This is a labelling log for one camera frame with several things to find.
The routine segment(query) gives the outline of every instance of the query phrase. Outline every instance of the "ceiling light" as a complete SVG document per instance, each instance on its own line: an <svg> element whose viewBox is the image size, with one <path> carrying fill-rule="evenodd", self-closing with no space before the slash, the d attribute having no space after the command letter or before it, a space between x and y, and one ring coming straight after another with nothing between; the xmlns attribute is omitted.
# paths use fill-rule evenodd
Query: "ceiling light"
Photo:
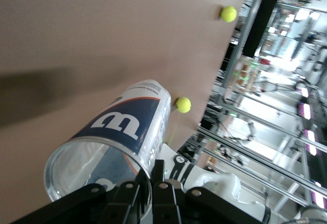
<svg viewBox="0 0 327 224"><path fill-rule="evenodd" d="M310 105L305 103L303 109L304 109L304 117L306 119L311 119Z"/></svg>
<svg viewBox="0 0 327 224"><path fill-rule="evenodd" d="M312 180L312 182L314 182L318 187L321 187L321 184L319 182L316 182L315 180ZM323 195L319 192L316 191L311 191L311 197L313 202L315 202L319 207L321 208L325 208L325 204L324 204L324 199L323 199Z"/></svg>
<svg viewBox="0 0 327 224"><path fill-rule="evenodd" d="M304 97L308 97L309 96L309 93L308 93L308 89L307 88L301 88L301 92L302 92L302 95Z"/></svg>
<svg viewBox="0 0 327 224"><path fill-rule="evenodd" d="M317 149L315 146L309 145L310 148L310 154L312 154L313 156L317 155Z"/></svg>
<svg viewBox="0 0 327 224"><path fill-rule="evenodd" d="M308 139L310 141L315 141L315 133L313 133L313 131L308 130Z"/></svg>
<svg viewBox="0 0 327 224"><path fill-rule="evenodd" d="M294 17L286 17L285 22L293 22Z"/></svg>
<svg viewBox="0 0 327 224"><path fill-rule="evenodd" d="M308 18L310 11L305 9L300 9L296 14L295 20L305 20Z"/></svg>
<svg viewBox="0 0 327 224"><path fill-rule="evenodd" d="M269 33L274 33L275 30L276 30L276 29L275 29L274 27L270 27L269 30L268 30L268 32L269 32Z"/></svg>
<svg viewBox="0 0 327 224"><path fill-rule="evenodd" d="M311 15L310 15L310 17L313 20L318 20L319 16L320 16L320 13L318 13L318 12L312 12Z"/></svg>

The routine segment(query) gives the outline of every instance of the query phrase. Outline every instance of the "yellow tennis ball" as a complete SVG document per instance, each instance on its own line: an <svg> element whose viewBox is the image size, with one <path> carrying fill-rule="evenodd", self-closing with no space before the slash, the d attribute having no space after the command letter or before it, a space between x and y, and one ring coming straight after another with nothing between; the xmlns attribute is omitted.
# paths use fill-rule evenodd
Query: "yellow tennis ball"
<svg viewBox="0 0 327 224"><path fill-rule="evenodd" d="M181 113L187 113L191 110L191 101L186 97L180 97L176 102L177 110Z"/></svg>
<svg viewBox="0 0 327 224"><path fill-rule="evenodd" d="M225 22L232 22L237 17L237 10L233 6L227 6L222 10L220 17Z"/></svg>

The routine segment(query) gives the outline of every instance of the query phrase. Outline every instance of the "black panel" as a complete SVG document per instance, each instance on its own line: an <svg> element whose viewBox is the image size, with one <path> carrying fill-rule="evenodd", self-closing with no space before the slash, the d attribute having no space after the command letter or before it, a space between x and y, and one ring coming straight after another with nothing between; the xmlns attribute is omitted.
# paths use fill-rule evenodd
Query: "black panel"
<svg viewBox="0 0 327 224"><path fill-rule="evenodd" d="M243 55L253 57L270 19L277 0L262 0L251 31L243 48Z"/></svg>
<svg viewBox="0 0 327 224"><path fill-rule="evenodd" d="M213 126L213 123L211 123L211 122L209 122L209 121L207 121L207 120L205 120L205 119L202 119L202 121L201 121L201 126L202 126L203 128L205 128L205 129L207 129L207 130L210 130L211 127Z"/></svg>
<svg viewBox="0 0 327 224"><path fill-rule="evenodd" d="M223 71L227 70L227 66L228 66L229 61L230 61L230 56L231 56L235 46L236 46L235 44L229 43L229 46L228 46L226 54L225 54L225 58L224 58L223 63L221 64L221 67L220 67L221 70L223 70Z"/></svg>
<svg viewBox="0 0 327 224"><path fill-rule="evenodd" d="M317 150L317 155L313 156L307 152L308 167L310 171L310 178L319 182L322 187L327 187L327 176L322 172L327 172L327 158L326 154Z"/></svg>

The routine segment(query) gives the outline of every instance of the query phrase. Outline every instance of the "metal frame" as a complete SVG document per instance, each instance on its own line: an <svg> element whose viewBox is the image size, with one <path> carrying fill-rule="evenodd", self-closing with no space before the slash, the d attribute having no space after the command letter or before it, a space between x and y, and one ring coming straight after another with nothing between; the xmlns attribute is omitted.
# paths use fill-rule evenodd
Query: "metal frame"
<svg viewBox="0 0 327 224"><path fill-rule="evenodd" d="M221 169L218 169L218 168L216 168L216 167L214 167L214 166L212 166L212 165L209 165L209 167L212 168L212 169L214 169L215 171L218 171L219 173L225 173L225 172L222 171ZM256 189L254 189L253 187L250 187L249 185L245 184L244 182L241 182L241 185L242 185L243 187L249 189L250 191L254 192L255 194L260 195L260 196L263 197L263 198L266 198L266 197L267 197L264 193L262 193L262 192L260 192L260 191L258 191L258 190L256 190Z"/></svg>
<svg viewBox="0 0 327 224"><path fill-rule="evenodd" d="M271 169L274 170L276 172L278 172L281 175L284 175L288 178L290 178L291 180L297 182L299 185L303 186L306 189L310 189L310 190L315 190L316 192L321 193L324 197L327 197L327 189L322 188L322 187L318 187L316 184L314 184L313 182L310 182L306 179L303 179L302 177L300 177L299 175L293 173L293 172L289 172L287 169L284 169L274 163L272 163L270 160L266 159L265 157L261 156L261 155L257 155L254 154L251 150L239 146L235 143L232 143L224 138L221 138L215 134L213 134L212 132L206 130L205 128L199 127L198 132L202 133L203 135L215 140L216 142L222 143L223 145L228 146L229 148L231 148L232 150L248 157L249 159Z"/></svg>
<svg viewBox="0 0 327 224"><path fill-rule="evenodd" d="M301 152L296 152L296 153L293 155L291 161L288 163L287 167L292 167L292 166L295 164L296 160L300 157L300 155L301 155ZM280 177L278 178L278 180L275 181L275 184L280 184L284 179L285 179L284 176L280 176ZM307 203L309 203L309 204L311 204L311 202L312 202L311 199L310 199L309 201L308 201L308 199L306 199L306 201L307 201Z"/></svg>
<svg viewBox="0 0 327 224"><path fill-rule="evenodd" d="M309 32L311 31L311 28L312 28L312 25L313 23L315 22L315 20L313 20L312 18L309 17L309 22L307 23L306 25L306 29L304 30L292 56L291 56L291 59L294 59L297 54L298 54L298 51L300 50L300 48L302 47L302 44L305 42L305 40L307 39L307 36L309 34Z"/></svg>
<svg viewBox="0 0 327 224"><path fill-rule="evenodd" d="M274 106L274 105L271 105L271 104L269 104L269 103L265 103L265 102L263 102L263 101L260 101L260 100L258 100L258 99L255 99L254 97L249 96L249 95L246 95L246 94L243 94L243 93L239 93L239 94L240 94L241 96L243 96L243 97L246 97L246 98L248 98L248 99L251 99L251 100L253 100L253 101L256 101L256 102L258 102L258 103L261 103L261 104L263 104L263 105L266 105L266 106L268 106L268 107L270 107L270 108L276 109L276 110L278 110L278 111L280 111L280 112L282 112L282 113L285 113L285 114L291 115L291 116L293 116L293 117L295 117L295 118L299 118L299 116L298 116L297 114L292 113L292 112L290 112L290 111L287 111L287 110L285 110L285 109L283 109L283 108L278 108L278 107L276 107L276 106Z"/></svg>
<svg viewBox="0 0 327 224"><path fill-rule="evenodd" d="M252 28L252 25L255 20L256 13L259 9L260 3L261 3L261 0L253 0L251 10L248 14L248 17L246 18L246 22L245 22L244 26L241 29L241 36L239 38L239 43L234 48L234 50L230 56L230 63L227 66L226 76L225 76L225 78L223 80L223 84L222 84L222 87L224 89L226 89L228 87L229 81L233 74L233 70L241 56L241 52L243 50L245 41L250 33L250 30ZM216 104L222 103L222 100L223 100L222 98L223 98L222 95L218 95L215 100Z"/></svg>
<svg viewBox="0 0 327 224"><path fill-rule="evenodd" d="M290 136L286 136L283 138L281 144L279 145L279 148L276 152L276 155L273 157L272 162L274 162L275 164L278 164L278 162L281 160L282 156L281 154L287 154L289 152L289 150L285 150L286 146L288 148L290 148L291 146L293 146L295 143L294 138L290 137Z"/></svg>
<svg viewBox="0 0 327 224"><path fill-rule="evenodd" d="M237 170L239 170L239 171L241 171L242 173L244 173L244 174L246 174L246 175L252 177L253 179L255 179L256 181L262 183L263 185L265 185L265 186L267 186L267 187L269 187L269 188L275 190L276 192L278 192L278 193L280 193L280 194L282 194L282 195L284 195L284 196L287 196L289 199L295 201L296 203L298 203L298 204L300 204L300 205L302 205L302 206L307 206L307 205L308 205L308 203L307 203L305 200L303 200L303 199L301 199L301 198L299 198L299 197L297 197L297 196L294 196L293 194L291 194L291 193L289 193L288 191L286 191L286 190L284 190L284 189L282 189L282 188L276 186L275 184L270 183L270 182L268 182L268 181L262 179L261 177L258 177L258 176L255 175L254 173L249 172L249 171L245 170L244 168L242 168L242 167L240 167L240 166L238 166L238 165L235 165L235 164L229 162L228 160L226 160L226 159L224 159L224 158L219 157L218 155L214 154L213 152L210 152L210 151L207 150L207 149L204 149L203 152L206 153L206 154L208 154L208 155L210 155L210 156L212 156L212 157L214 157L214 158L216 158L216 159L218 159L218 160L220 160L220 161L222 161L222 162L224 162L224 163L226 163L226 164L228 164L228 165L230 165L230 166L232 166L232 167L234 167L234 168L236 168Z"/></svg>
<svg viewBox="0 0 327 224"><path fill-rule="evenodd" d="M294 182L290 187L289 189L287 189L287 191L291 194L293 194L297 189L298 189L299 185ZM275 208L273 209L275 212L278 212L282 207L283 205L286 203L287 201L287 197L286 196L283 196L278 202L277 204L275 205Z"/></svg>
<svg viewBox="0 0 327 224"><path fill-rule="evenodd" d="M301 160L302 160L302 172L305 179L309 180L310 174L309 174L309 167L308 167L308 159L307 159L307 151L303 148L302 154L301 154ZM305 191L305 197L309 204L312 204L311 199L311 192L310 190L306 189Z"/></svg>
<svg viewBox="0 0 327 224"><path fill-rule="evenodd" d="M285 134L287 134L287 135L289 135L289 136L295 138L296 140L298 140L298 141L300 141L300 142L303 142L303 143L306 143L306 144L313 145L313 146L315 146L317 149L319 149L319 150L321 150L321 151L327 153L327 146L325 146L325 145L323 145L323 144L320 144L319 142L311 141L311 140L309 140L308 138L302 137L302 136L300 136L299 134L296 134L296 133L294 133L294 132L290 132L290 131L286 130L286 129L283 128L283 127L277 126L277 125L275 125L274 123L271 123L271 122L268 122L268 121L263 120L263 119L261 119L261 118L258 118L258 117L256 117L256 116L254 116L254 115L252 115L252 114L250 114L250 113L247 113L247 112L245 112L245 111L243 111L243 110L241 110L241 109L239 109L239 108L236 108L236 107L234 107L234 106L232 106L232 105L229 105L229 104L225 104L225 103L223 103L222 106L223 106L225 109L232 110L232 111L237 112L237 113L239 113L239 114L242 114L243 116L246 116L246 117L248 117L248 118L250 118L250 119L252 119L252 120L254 120L254 121L257 121L257 122L259 122L259 123L261 123L261 124L263 124L263 125L266 125L266 126L268 126L268 127L270 127L270 128L273 128L273 129L275 129L275 130L277 130L277 131L283 132L283 133L285 133Z"/></svg>

